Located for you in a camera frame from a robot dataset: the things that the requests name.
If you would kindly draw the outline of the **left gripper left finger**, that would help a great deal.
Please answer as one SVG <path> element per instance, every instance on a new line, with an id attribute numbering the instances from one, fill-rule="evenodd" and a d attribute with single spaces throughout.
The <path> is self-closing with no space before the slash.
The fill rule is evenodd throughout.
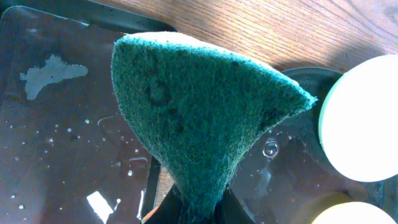
<path id="1" fill-rule="evenodd" d="M 183 217 L 185 201 L 178 187 L 173 184 L 162 203 L 151 210 L 142 220 L 142 224 L 186 224 Z"/>

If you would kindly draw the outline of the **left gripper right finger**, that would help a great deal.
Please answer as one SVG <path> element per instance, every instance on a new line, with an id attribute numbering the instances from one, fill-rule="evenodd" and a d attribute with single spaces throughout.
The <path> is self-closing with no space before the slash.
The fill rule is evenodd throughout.
<path id="1" fill-rule="evenodd" d="M 255 224 L 229 187 L 217 204 L 217 224 Z"/>

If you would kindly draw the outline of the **green yellow sponge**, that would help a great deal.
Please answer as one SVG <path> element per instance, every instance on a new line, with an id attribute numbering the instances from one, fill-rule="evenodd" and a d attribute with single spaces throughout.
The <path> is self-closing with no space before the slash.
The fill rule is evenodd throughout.
<path id="1" fill-rule="evenodd" d="M 118 39 L 111 80 L 124 119 L 172 176 L 189 223 L 211 217 L 266 131 L 317 100 L 264 62 L 179 32 Z"/>

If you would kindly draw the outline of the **yellow plate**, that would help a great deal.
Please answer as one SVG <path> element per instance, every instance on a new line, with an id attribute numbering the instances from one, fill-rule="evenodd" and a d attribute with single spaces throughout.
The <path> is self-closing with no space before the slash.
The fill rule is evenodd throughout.
<path id="1" fill-rule="evenodd" d="M 369 203 L 347 202 L 321 212 L 312 224 L 396 224 L 396 221 Z"/>

